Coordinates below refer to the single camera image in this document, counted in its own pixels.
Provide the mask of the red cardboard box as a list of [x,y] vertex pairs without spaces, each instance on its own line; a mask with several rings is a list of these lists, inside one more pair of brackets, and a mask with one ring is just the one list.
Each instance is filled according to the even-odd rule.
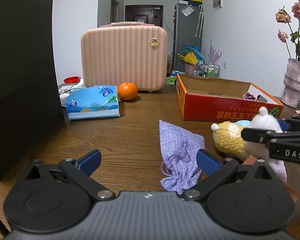
[[[224,122],[252,120],[260,107],[278,119],[283,103],[253,83],[178,74],[176,94],[186,121]],[[243,100],[249,92],[257,101]]]

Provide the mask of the pink textured vase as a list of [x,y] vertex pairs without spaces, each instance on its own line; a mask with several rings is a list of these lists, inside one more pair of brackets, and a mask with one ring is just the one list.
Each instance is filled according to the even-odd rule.
[[296,108],[300,95],[300,61],[293,58],[288,59],[283,84],[285,88],[281,96],[281,102],[289,107]]

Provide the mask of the blue tissue pack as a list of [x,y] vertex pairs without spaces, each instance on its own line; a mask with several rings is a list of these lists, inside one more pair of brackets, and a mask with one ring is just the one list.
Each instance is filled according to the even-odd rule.
[[119,117],[117,86],[75,89],[65,98],[65,107],[69,120]]

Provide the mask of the grey refrigerator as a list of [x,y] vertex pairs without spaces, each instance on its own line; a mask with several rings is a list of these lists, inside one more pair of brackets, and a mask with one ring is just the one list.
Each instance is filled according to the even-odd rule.
[[184,62],[178,54],[182,54],[188,45],[201,48],[200,29],[196,34],[200,11],[201,7],[182,3],[174,7],[173,70],[185,71]]

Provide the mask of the pink ribbed suitcase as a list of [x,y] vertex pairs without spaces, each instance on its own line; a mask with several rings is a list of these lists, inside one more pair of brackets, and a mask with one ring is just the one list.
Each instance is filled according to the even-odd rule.
[[131,82],[141,91],[162,89],[167,42],[165,29],[139,22],[112,23],[86,31],[81,37],[85,86]]

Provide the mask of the red bowl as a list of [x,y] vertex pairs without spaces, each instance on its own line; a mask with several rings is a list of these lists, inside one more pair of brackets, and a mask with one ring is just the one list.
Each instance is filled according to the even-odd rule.
[[65,78],[63,81],[65,84],[69,84],[69,83],[79,83],[80,80],[81,80],[81,78],[79,76],[71,76],[71,77]]

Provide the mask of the dark brown entrance door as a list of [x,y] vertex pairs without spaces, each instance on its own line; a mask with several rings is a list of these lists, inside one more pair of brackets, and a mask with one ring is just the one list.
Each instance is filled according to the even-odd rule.
[[125,21],[163,27],[163,5],[126,5]]

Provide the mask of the pink satin scrunchie bonnet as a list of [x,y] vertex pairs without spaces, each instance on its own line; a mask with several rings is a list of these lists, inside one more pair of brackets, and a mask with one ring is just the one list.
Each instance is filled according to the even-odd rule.
[[243,94],[242,96],[243,100],[247,100],[247,101],[257,101],[256,96],[254,96],[253,94],[246,92],[245,94]]

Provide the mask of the lavender towel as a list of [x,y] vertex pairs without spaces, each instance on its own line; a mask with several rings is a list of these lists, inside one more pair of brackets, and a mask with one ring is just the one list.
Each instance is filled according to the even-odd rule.
[[273,158],[265,158],[265,161],[271,166],[277,176],[286,183],[287,172],[284,161]]

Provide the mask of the black paper shopping bag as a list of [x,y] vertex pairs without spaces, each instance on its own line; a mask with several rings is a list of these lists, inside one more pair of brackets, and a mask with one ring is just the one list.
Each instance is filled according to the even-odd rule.
[[0,0],[0,180],[63,120],[53,0]]

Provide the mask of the orange tangerine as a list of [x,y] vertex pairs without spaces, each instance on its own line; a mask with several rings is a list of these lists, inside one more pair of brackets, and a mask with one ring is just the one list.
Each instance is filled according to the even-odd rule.
[[138,95],[138,88],[134,83],[124,82],[118,86],[117,95],[121,101],[133,101]]

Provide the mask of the wall electrical panel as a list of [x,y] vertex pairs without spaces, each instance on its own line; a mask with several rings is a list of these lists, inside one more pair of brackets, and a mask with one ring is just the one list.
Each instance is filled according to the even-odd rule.
[[212,0],[212,7],[214,11],[222,9],[223,7],[222,1],[223,0]]

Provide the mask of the dried pink roses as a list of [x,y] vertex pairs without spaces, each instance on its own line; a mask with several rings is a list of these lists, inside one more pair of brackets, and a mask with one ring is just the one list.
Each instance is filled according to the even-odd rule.
[[289,57],[300,62],[300,0],[293,4],[291,13],[283,6],[275,14],[276,22],[287,25],[289,30],[279,30],[277,36],[285,44]]

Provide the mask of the white alpaca plush toy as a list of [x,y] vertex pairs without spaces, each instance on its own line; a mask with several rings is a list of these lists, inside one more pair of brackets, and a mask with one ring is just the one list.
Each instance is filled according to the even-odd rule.
[[266,107],[261,107],[246,127],[225,121],[212,124],[211,130],[217,149],[242,161],[250,155],[257,159],[269,157],[269,150],[266,148],[267,132],[283,133],[279,122],[268,113]]

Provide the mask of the lilac drawstring pouch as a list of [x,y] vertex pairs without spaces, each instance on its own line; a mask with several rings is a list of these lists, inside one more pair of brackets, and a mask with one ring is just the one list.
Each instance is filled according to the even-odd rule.
[[204,137],[179,126],[159,121],[162,156],[160,185],[165,191],[183,194],[197,184],[202,170],[197,165],[197,152],[205,148]]

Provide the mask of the pink layered sponge block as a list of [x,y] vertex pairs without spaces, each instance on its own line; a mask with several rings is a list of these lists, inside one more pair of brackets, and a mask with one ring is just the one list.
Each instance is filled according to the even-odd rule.
[[271,166],[277,176],[281,179],[290,196],[292,197],[294,202],[296,202],[298,200],[299,194],[287,184],[287,172],[284,162],[282,160],[272,158],[264,158],[264,160]]

